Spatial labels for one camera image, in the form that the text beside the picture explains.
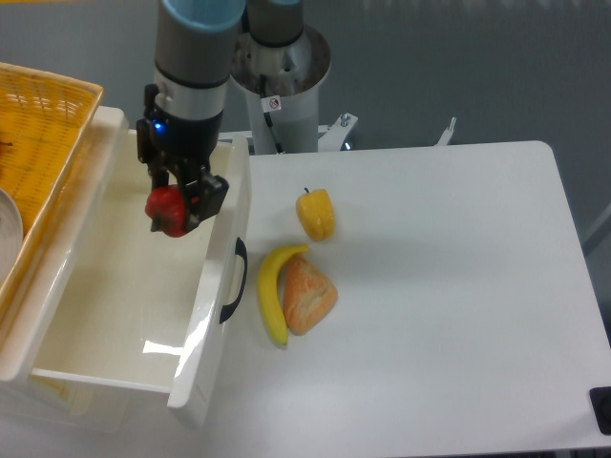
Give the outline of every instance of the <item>white table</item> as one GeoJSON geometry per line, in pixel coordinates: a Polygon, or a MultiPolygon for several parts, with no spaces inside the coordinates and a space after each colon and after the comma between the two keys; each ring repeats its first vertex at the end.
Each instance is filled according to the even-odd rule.
{"type": "Polygon", "coordinates": [[[203,431],[139,396],[117,434],[0,415],[18,456],[396,457],[611,445],[588,390],[611,352],[558,170],[541,143],[253,157],[250,275],[203,431]],[[255,278],[304,241],[303,187],[337,232],[309,257],[334,310],[274,347],[255,278]]]}

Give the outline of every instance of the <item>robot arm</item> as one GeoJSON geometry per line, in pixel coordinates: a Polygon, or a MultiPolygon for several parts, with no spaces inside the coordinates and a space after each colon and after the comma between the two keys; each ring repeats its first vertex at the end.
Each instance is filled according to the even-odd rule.
{"type": "MultiPolygon", "coordinates": [[[[210,170],[245,0],[159,0],[154,84],[137,122],[152,189],[176,177],[183,233],[216,215],[229,187],[210,170]]],[[[152,230],[159,230],[153,221],[152,230]]]]}
{"type": "MultiPolygon", "coordinates": [[[[185,212],[182,230],[174,235],[215,216],[229,188],[210,170],[229,75],[257,96],[265,92],[262,81],[280,96],[297,94],[328,69],[326,63],[320,77],[312,76],[309,48],[302,0],[248,0],[247,6],[246,0],[158,0],[155,83],[144,91],[137,145],[153,193],[167,189],[170,174],[176,178],[185,212]],[[241,19],[250,48],[236,46],[241,19]],[[253,88],[248,86],[251,80],[253,88]]],[[[316,135],[316,125],[312,133],[316,135]]],[[[154,218],[151,229],[163,227],[154,218]]]]}

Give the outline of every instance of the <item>wicker basket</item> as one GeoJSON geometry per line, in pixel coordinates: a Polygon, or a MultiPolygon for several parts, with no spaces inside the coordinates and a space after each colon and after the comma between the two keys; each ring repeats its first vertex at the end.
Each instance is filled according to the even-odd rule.
{"type": "Polygon", "coordinates": [[[34,259],[75,152],[103,94],[100,86],[0,63],[0,188],[16,202],[24,242],[0,286],[0,341],[10,303],[34,259]]]}

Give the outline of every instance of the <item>black handle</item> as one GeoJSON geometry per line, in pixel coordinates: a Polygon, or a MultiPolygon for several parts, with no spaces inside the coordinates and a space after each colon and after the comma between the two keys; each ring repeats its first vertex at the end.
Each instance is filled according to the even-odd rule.
{"type": "Polygon", "coordinates": [[[221,319],[219,323],[224,323],[231,318],[233,312],[235,312],[236,308],[238,308],[238,305],[240,305],[240,301],[242,300],[242,294],[244,292],[244,287],[246,286],[246,274],[248,273],[248,253],[246,253],[246,245],[240,238],[236,240],[236,255],[238,255],[244,260],[244,273],[242,275],[242,284],[240,285],[240,292],[238,293],[238,297],[233,302],[222,307],[221,319]]]}

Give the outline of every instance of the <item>black object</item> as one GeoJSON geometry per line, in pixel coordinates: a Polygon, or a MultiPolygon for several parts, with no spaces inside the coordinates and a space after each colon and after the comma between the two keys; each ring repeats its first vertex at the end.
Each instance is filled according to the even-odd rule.
{"type": "Polygon", "coordinates": [[[611,386],[602,386],[590,390],[590,400],[596,415],[599,429],[605,436],[611,435],[611,386]]]}
{"type": "MultiPolygon", "coordinates": [[[[229,183],[210,173],[210,155],[217,145],[222,112],[202,120],[182,119],[155,103],[158,87],[144,88],[144,117],[136,123],[137,157],[148,165],[152,189],[167,186],[169,175],[177,179],[187,218],[184,232],[220,210],[229,183]]],[[[158,225],[151,226],[152,231],[158,225]]]]}
{"type": "Polygon", "coordinates": [[[240,305],[240,301],[242,300],[242,294],[244,292],[244,287],[246,286],[246,275],[248,274],[248,253],[246,252],[246,245],[240,238],[236,240],[236,255],[238,255],[244,260],[244,273],[242,275],[242,284],[240,285],[240,292],[238,293],[238,297],[233,302],[222,307],[221,319],[219,320],[219,323],[224,323],[231,318],[233,312],[235,312],[238,308],[238,305],[240,305]]]}

